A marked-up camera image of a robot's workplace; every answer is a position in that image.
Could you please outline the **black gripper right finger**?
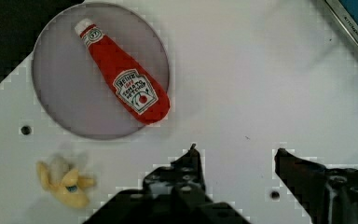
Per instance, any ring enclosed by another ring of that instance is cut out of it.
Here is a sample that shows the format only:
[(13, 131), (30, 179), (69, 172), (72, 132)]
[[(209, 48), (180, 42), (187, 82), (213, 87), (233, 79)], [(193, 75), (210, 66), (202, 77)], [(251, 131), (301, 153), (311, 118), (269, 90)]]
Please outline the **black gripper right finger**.
[(358, 170), (327, 168), (280, 148), (275, 173), (310, 216), (312, 224), (358, 224)]

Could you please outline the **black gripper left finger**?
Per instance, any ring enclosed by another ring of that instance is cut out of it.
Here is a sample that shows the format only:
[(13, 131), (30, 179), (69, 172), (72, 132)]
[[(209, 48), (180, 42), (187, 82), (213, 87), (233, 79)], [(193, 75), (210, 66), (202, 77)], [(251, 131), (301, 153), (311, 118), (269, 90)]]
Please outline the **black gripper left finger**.
[(206, 194), (200, 153), (192, 145), (182, 157), (147, 175), (140, 189), (117, 193), (83, 224), (251, 223)]

